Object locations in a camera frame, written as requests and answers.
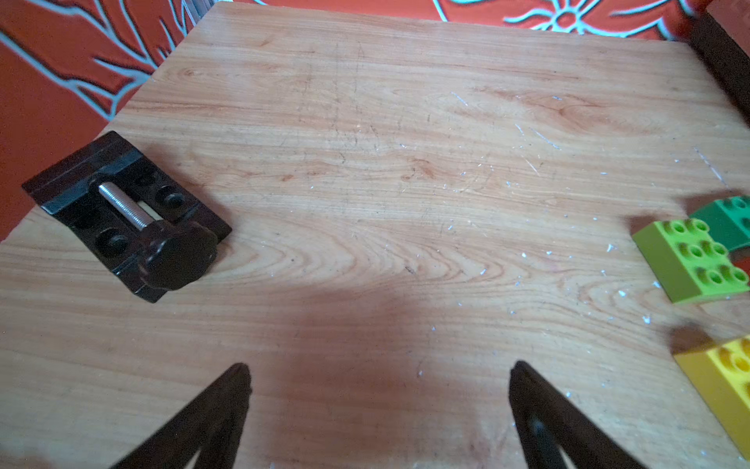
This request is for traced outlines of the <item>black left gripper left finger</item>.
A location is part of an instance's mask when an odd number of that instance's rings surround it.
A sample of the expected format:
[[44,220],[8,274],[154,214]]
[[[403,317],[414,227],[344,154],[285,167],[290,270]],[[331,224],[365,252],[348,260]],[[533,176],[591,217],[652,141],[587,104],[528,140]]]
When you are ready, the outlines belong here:
[[249,410],[251,373],[235,363],[116,468],[232,468]]

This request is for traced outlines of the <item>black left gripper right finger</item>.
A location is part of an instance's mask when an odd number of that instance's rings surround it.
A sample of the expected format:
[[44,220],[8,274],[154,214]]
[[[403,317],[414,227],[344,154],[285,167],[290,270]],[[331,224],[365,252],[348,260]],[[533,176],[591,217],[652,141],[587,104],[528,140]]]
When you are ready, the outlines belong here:
[[641,468],[529,363],[510,372],[509,402],[529,468]]

